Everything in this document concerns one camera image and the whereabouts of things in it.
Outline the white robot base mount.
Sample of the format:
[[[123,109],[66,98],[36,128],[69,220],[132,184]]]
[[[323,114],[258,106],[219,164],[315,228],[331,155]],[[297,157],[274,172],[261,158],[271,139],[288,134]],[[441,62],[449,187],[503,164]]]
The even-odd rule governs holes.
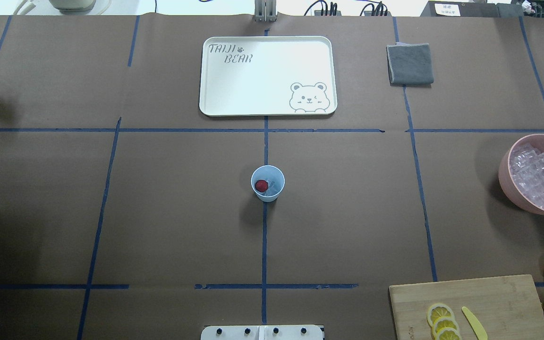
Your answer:
[[[211,325],[203,329],[201,340],[324,340],[323,326],[314,324],[283,325]]]

